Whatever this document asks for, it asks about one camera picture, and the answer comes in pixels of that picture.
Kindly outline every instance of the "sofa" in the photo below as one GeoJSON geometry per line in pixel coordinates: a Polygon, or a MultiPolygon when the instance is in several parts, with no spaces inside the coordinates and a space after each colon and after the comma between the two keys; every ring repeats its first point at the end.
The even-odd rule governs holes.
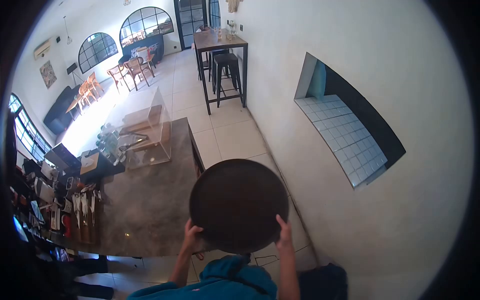
{"type": "Polygon", "coordinates": [[[73,89],[69,86],[65,87],[43,119],[43,123],[54,134],[58,135],[67,130],[72,121],[72,115],[76,118],[80,114],[78,106],[75,106],[71,110],[72,115],[65,113],[70,104],[72,104],[73,98],[78,94],[79,88],[80,85],[77,85],[73,89]]]}
{"type": "Polygon", "coordinates": [[[133,44],[126,45],[122,48],[123,56],[119,60],[119,64],[123,64],[124,62],[128,61],[132,56],[132,49],[138,47],[150,47],[153,44],[158,43],[158,47],[156,48],[155,56],[153,56],[152,63],[156,65],[159,61],[163,58],[164,52],[164,45],[163,45],[163,34],[147,36],[144,39],[134,42],[133,44]]]}

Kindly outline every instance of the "framed picture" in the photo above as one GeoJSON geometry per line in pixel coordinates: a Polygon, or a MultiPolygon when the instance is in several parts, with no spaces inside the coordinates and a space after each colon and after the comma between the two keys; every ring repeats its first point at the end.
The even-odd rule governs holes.
{"type": "Polygon", "coordinates": [[[57,80],[50,61],[47,61],[43,66],[40,67],[40,74],[42,75],[43,82],[45,82],[47,89],[49,89],[57,80]]]}

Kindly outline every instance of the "wall hanging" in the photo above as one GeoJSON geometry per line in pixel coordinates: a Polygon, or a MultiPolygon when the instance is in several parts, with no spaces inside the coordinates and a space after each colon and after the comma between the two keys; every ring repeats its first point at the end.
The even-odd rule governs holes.
{"type": "Polygon", "coordinates": [[[50,61],[47,61],[43,66],[40,67],[40,74],[42,75],[43,82],[45,83],[47,89],[49,89],[57,80],[50,61]]]}
{"type": "Polygon", "coordinates": [[[228,2],[228,12],[237,12],[239,3],[243,0],[225,0],[225,2],[228,2]]]}

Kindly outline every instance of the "hand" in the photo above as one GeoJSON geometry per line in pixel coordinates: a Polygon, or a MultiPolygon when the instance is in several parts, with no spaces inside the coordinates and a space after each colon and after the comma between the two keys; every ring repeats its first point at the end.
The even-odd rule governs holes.
{"type": "Polygon", "coordinates": [[[193,251],[198,242],[197,233],[202,231],[203,228],[193,225],[192,219],[188,219],[187,223],[185,224],[185,237],[183,238],[182,248],[193,251]]]}
{"type": "Polygon", "coordinates": [[[279,215],[276,215],[276,221],[282,228],[280,231],[280,239],[275,243],[278,253],[280,253],[280,255],[295,253],[292,243],[292,225],[290,221],[285,223],[279,215]]]}

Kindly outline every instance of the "air conditioner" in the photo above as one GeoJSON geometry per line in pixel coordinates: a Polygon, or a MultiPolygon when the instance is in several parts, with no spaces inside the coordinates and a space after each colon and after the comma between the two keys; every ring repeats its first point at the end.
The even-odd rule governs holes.
{"type": "Polygon", "coordinates": [[[45,42],[43,42],[43,44],[41,44],[35,49],[35,51],[33,52],[35,60],[37,60],[39,57],[44,57],[45,53],[47,53],[48,50],[50,50],[50,40],[46,40],[45,42]]]}

